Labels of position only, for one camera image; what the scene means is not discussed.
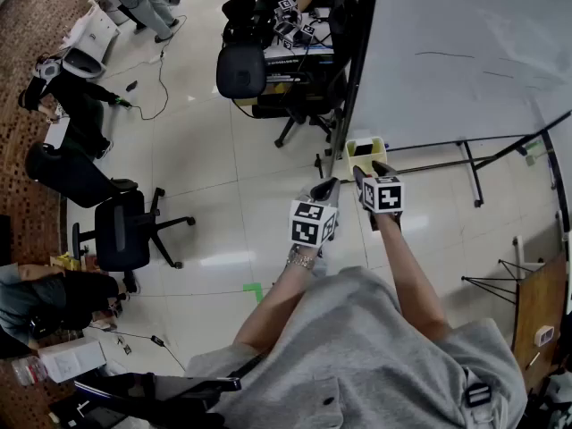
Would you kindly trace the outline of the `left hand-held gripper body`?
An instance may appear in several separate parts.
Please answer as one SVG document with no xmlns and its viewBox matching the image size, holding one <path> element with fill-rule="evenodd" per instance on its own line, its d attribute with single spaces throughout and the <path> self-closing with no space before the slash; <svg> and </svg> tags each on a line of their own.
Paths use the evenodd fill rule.
<svg viewBox="0 0 572 429">
<path fill-rule="evenodd" d="M 321 201 L 299 194 L 290 205 L 290 241 L 310 248 L 322 247 L 333 239 L 339 215 L 339 194 Z"/>
</svg>

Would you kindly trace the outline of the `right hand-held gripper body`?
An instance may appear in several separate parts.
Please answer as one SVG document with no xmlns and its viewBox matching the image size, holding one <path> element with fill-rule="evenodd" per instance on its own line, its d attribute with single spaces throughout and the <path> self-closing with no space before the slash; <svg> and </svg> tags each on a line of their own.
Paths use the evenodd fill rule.
<svg viewBox="0 0 572 429">
<path fill-rule="evenodd" d="M 366 176 L 357 183 L 362 207 L 371 215 L 389 215 L 400 226 L 405 205 L 405 185 L 397 176 Z"/>
</svg>

